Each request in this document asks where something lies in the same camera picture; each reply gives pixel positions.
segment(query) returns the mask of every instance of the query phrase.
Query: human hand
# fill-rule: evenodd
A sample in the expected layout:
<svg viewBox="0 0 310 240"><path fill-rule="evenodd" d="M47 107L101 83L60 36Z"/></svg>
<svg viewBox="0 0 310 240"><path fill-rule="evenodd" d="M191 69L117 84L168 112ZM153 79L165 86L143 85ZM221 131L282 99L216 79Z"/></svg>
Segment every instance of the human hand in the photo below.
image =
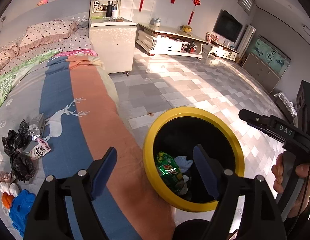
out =
<svg viewBox="0 0 310 240"><path fill-rule="evenodd" d="M307 178L308 176L308 169L309 169L309 164L301 164L299 166L296 167L295 172L296 174L301 177L301 178ZM284 189L281 185L281 183L283 182L283 171L284 171L284 167L283 167L283 153L281 153L277 159L276 159L276 164L272 166L272 173L275 176L275 181L274 181L274 185L273 188L276 192L278 193L283 193ZM293 205L292 209L290 210L289 214L288 214L288 218L292 218L292 217L296 217L301 203L302 203L302 198L304 195L304 191L305 191L305 183L302 187L302 190L299 194L299 196L297 197L295 204ZM309 196L310 196L310 178L308 181L308 189L306 191L306 195L305 195L305 200L301 209L301 213L306 209L306 207L308 206L308 201L309 201Z"/></svg>

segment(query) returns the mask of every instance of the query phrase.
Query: pink plush toy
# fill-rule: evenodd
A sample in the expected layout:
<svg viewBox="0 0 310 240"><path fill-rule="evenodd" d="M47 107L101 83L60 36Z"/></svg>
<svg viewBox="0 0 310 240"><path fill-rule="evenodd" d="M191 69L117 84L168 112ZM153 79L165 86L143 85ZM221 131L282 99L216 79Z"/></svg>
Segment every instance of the pink plush toy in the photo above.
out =
<svg viewBox="0 0 310 240"><path fill-rule="evenodd" d="M39 1L39 3L37 4L37 6L43 5L45 3L48 3L48 0L41 0Z"/></svg>

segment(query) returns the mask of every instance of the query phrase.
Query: polka dot pillow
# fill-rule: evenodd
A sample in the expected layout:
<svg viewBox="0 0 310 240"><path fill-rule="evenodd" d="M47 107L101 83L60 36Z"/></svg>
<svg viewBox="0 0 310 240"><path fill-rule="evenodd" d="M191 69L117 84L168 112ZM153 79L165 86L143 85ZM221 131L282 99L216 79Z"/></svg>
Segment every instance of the polka dot pillow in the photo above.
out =
<svg viewBox="0 0 310 240"><path fill-rule="evenodd" d="M19 43L19 54L40 45L68 38L76 30L76 21L52 21L30 26Z"/></svg>

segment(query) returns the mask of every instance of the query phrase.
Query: yellow trash can rim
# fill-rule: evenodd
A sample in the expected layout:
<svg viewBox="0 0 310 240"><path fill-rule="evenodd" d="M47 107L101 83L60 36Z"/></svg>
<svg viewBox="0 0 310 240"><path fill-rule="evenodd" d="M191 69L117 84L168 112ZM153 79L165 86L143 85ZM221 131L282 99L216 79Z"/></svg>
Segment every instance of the yellow trash can rim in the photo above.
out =
<svg viewBox="0 0 310 240"><path fill-rule="evenodd" d="M231 145L235 158L235 173L244 176L244 155L238 139L232 130L217 116L195 107L177 107L161 114L150 127L143 147L143 162L148 180L156 192L170 205L188 212L205 212L216 209L217 201L194 203L173 193L159 176L156 169L153 144L158 131L169 121L179 117L196 117L214 125L226 137Z"/></svg>

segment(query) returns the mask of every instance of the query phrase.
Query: white deer print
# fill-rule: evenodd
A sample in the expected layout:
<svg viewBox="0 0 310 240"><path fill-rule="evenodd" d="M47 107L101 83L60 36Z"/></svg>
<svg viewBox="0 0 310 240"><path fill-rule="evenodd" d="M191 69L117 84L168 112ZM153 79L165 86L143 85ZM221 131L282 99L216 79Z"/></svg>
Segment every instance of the white deer print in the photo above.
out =
<svg viewBox="0 0 310 240"><path fill-rule="evenodd" d="M85 99L76 98L74 101L70 103L70 105L66 106L62 110L59 110L58 112L54 113L52 117L45 120L45 122L47 122L45 126L49 125L49 129L50 129L49 135L46 138L44 138L46 142L49 141L51 137L59 137L61 133L63 132L63 127L61 125L61 116L63 114L67 114L67 115L72 114L74 116L81 117L83 115L87 115L90 112L90 111L88 112L81 111L77 114L74 114L75 111L71 112L68 110L71 106L75 106L73 105L73 103L80 103L82 100L85 100Z"/></svg>

